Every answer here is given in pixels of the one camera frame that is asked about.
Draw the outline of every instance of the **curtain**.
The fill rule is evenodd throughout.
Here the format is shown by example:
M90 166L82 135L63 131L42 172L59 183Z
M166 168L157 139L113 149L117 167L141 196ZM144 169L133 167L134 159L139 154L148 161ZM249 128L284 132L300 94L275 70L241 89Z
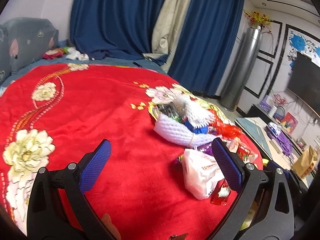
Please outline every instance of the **curtain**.
M165 0L152 35L152 52L169 54L161 68L168 72L191 0Z
M74 0L71 42L89 57L140 59L164 0Z
M244 0L191 0L169 76L214 95L231 55Z

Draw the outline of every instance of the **floral blanket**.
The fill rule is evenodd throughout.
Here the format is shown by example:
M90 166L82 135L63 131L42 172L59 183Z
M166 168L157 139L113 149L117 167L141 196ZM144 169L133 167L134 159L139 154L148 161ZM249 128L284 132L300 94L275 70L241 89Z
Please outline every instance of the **floral blanket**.
M153 131L149 102L168 103L188 94L175 80L146 69L55 64L40 66L12 83L0 97L0 203L26 234L28 201L36 172L63 169L92 152L103 139L112 154L86 197L99 217L110 214L123 240L168 239L189 233L205 239L226 206L198 201L185 188L172 160L184 148ZM241 138L255 152L250 140ZM257 165L262 168L261 158ZM61 195L71 223L74 215Z

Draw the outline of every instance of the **blue bed sheet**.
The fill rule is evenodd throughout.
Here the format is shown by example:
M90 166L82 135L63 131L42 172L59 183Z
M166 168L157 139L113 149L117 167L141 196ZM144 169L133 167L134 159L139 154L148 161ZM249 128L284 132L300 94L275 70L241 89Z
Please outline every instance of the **blue bed sheet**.
M151 69L155 70L158 73L165 74L166 73L157 65L156 63L146 60L146 59L139 59L139 60L128 60L128 59L119 59L119 58L111 58L107 57L102 60L90 60L90 61L80 61L80 60L69 60L65 59L65 57L62 58L57 58L53 60L46 60L46 59L41 59L38 60L28 66L25 66L17 74L11 75L8 77L1 85L0 85L0 90L1 88L4 89L6 88L10 82L17 80L18 78L24 76L27 74L29 71L32 69L41 66L41 65L51 65L51 64L56 64L56 63L78 63L78 64L103 64L103 65L117 65L117 66L129 66L129 67L137 67L137 65L134 64L136 62L137 64L141 65L142 68L146 69Z

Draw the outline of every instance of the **wall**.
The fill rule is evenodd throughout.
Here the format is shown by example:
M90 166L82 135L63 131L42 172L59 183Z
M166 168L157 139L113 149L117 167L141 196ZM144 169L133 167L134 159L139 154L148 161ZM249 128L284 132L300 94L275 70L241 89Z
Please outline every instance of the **wall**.
M268 51L272 47L271 35L267 35L265 37L266 34L264 34L261 49L265 52L270 52L270 54L274 55L274 58L263 53L259 53L258 56L260 57L260 59L256 60L252 74L246 84L246 90L243 91L238 104L238 107L245 113L249 111L252 104L259 103L267 92L280 58L283 43L287 42L287 40L284 41L286 24L300 28L316 37L320 37L320 28L302 18L275 10L263 8L258 8L257 10L260 10L264 14L270 14L270 18L278 22L278 24L272 24L272 32L274 35L274 50L276 48L279 32L281 32L281 35L277 50L271 52L271 50ZM308 145L315 147L316 143L314 139L317 135L320 135L320 125L317 124L313 126L312 124L308 124L308 122L313 121L316 115L312 115L312 111L307 106L305 106L305 104L303 105L301 100L298 100L297 103L294 102L296 100L296 97L290 91L286 90L285 92L283 92L285 90L283 80L287 80L289 75L287 71L288 68L287 66L285 66L285 62L286 61L284 60L282 65L280 66L279 73L272 87L270 95L272 96L273 94L279 93L281 96L286 97L287 101L289 102L289 104L284 107L286 112L290 112L299 121L297 127L292 133L293 138L299 138L302 136L302 138Z
M250 11L251 12L251 11L253 11L255 9L255 7L253 6L253 4L249 0L244 0L243 9L246 10L246 11ZM237 37L240 40L243 39L247 28L249 28L249 23L248 23L245 15L243 13L242 16L241 16L240 25L239 25L239 29L238 29L238 33L237 33ZM226 83L228 75L230 73L230 70L233 67L233 64L234 64L234 62L236 60L236 56L238 54L240 43L241 42L236 38L235 44L233 45L233 49L232 49L232 52L231 52L231 55L230 55L230 59L228 61L227 67L226 67L226 70L225 70L225 72L224 72L224 74L222 76L222 79L221 79L220 84L219 84L219 86L217 88L217 91L215 92L216 96L220 96L221 93L222 93L223 86Z
M15 17L49 19L59 30L59 40L69 38L73 0L9 0L0 15L0 24Z

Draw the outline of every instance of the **beige curtain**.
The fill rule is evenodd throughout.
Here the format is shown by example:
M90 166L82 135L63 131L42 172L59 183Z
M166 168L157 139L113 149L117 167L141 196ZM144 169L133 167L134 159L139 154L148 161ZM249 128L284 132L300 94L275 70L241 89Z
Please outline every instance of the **beige curtain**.
M161 68L168 72L191 0L165 0L152 34L152 53L170 54Z

